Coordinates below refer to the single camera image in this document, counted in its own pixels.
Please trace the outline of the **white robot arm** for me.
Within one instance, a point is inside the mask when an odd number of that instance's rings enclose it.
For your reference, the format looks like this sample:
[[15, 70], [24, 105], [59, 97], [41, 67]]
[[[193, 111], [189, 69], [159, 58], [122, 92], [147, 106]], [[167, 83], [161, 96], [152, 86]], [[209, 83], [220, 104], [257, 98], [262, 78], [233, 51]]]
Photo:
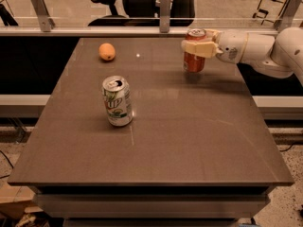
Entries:
[[240, 30], [190, 29], [181, 42], [185, 53], [203, 59], [250, 65], [262, 75], [295, 75], [303, 85], [303, 29], [289, 27], [275, 37]]

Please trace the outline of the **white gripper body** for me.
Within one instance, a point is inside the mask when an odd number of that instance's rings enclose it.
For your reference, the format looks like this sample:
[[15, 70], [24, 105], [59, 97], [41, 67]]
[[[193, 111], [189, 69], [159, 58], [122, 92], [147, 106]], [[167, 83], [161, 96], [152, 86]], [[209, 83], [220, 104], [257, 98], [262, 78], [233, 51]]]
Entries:
[[248, 33], [239, 30], [226, 30], [220, 32], [216, 39], [218, 53], [216, 57], [220, 61], [237, 64], [241, 61]]

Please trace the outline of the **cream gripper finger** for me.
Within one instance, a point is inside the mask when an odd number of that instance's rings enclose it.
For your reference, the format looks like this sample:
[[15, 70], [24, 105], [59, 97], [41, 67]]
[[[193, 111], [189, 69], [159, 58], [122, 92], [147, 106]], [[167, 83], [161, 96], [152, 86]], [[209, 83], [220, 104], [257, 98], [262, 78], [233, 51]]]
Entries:
[[207, 29], [205, 31], [206, 39], [208, 41], [217, 42], [219, 40], [221, 32], [215, 29]]
[[181, 47], [184, 52], [192, 54], [203, 58], [212, 58], [217, 54], [222, 54], [223, 52], [219, 48], [219, 45], [214, 42], [198, 42], [198, 41], [188, 41], [183, 40], [181, 42]]

